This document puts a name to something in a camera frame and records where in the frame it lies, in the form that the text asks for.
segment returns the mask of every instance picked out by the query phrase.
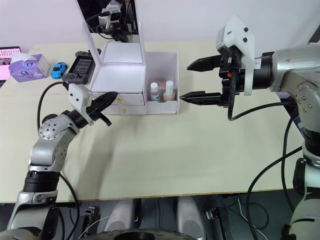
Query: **toy car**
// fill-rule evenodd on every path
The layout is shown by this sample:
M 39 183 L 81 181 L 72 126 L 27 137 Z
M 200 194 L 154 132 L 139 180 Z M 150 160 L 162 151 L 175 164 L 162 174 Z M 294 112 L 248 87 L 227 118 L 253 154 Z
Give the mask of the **toy car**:
M 53 66 L 53 70 L 51 72 L 51 77 L 53 79 L 60 79 L 64 72 L 67 70 L 68 66 L 65 62 L 61 61 L 61 62 L 58 62 L 57 64 L 55 64 Z

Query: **table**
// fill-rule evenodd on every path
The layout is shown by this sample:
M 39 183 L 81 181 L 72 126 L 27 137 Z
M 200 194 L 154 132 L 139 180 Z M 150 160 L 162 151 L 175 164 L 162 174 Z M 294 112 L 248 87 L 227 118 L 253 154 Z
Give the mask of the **table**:
M 146 51 L 175 51 L 179 55 L 180 94 L 222 89 L 218 70 L 186 71 L 194 60 L 217 54 L 206 41 L 146 42 Z M 42 53 L 52 66 L 69 66 L 85 43 L 39 44 L 30 54 Z M 36 112 L 40 94 L 55 82 L 51 77 L 18 83 L 10 78 L 0 89 L 0 202 L 15 202 L 27 174 L 30 151 L 36 142 Z M 234 114 L 262 104 L 278 102 L 275 93 L 255 90 L 252 96 L 236 96 Z M 67 92 L 55 86 L 44 98 L 41 117 L 71 109 Z M 98 120 L 86 126 L 69 145 L 62 173 L 80 200 L 106 200 L 155 196 L 246 192 L 254 177 L 282 155 L 289 115 L 282 106 L 266 108 L 236 121 L 227 109 L 180 103 L 177 115 L 110 115 L 112 126 Z M 292 127 L 288 152 L 303 138 Z M 297 153 L 286 161 L 287 186 Z M 280 165 L 269 170 L 255 191 L 282 187 Z M 59 202 L 72 201 L 63 181 Z

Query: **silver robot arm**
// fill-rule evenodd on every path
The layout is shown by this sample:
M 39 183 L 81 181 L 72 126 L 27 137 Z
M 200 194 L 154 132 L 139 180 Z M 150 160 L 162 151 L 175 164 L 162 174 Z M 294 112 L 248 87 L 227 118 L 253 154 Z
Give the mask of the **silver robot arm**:
M 38 130 L 33 146 L 23 190 L 19 192 L 7 230 L 0 240 L 50 240 L 55 236 L 59 212 L 55 207 L 60 172 L 63 169 L 70 142 L 86 125 L 102 119 L 101 113 L 116 99 L 117 92 L 108 92 L 91 100 L 84 86 L 69 85 L 70 96 L 76 96 L 76 109 L 46 120 Z
M 196 105 L 228 107 L 228 118 L 233 121 L 234 96 L 239 92 L 248 96 L 251 90 L 269 88 L 289 93 L 296 101 L 304 137 L 303 158 L 296 163 L 293 186 L 304 197 L 282 239 L 320 239 L 320 44 L 266 52 L 254 59 L 254 43 L 248 45 L 251 41 L 254 38 L 249 29 L 233 17 L 219 32 L 220 55 L 200 58 L 187 67 L 198 72 L 219 68 L 222 93 L 189 92 L 180 99 Z
M 320 44 L 275 51 L 271 90 L 287 92 L 297 102 L 303 125 L 303 158 L 293 185 L 303 199 L 295 208 L 287 239 L 320 239 Z

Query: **purple tissue box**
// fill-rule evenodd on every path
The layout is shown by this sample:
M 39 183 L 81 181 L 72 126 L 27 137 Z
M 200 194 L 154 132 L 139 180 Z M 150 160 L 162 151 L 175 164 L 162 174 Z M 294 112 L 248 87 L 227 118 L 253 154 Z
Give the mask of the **purple tissue box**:
M 44 79 L 48 76 L 50 64 L 42 54 L 32 55 L 36 60 L 20 60 L 10 64 L 10 75 L 17 82 Z

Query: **small bottle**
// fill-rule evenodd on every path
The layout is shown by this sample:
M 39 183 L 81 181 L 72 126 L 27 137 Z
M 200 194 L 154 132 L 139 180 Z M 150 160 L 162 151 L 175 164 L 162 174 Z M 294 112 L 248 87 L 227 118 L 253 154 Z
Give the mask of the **small bottle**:
M 158 84 L 156 82 L 153 82 L 151 83 L 150 88 L 151 88 L 151 91 L 150 91 L 151 101 L 159 102 L 160 94 L 159 94 Z
M 176 93 L 174 92 L 174 82 L 166 81 L 165 83 L 165 93 L 163 94 L 163 101 L 174 101 Z

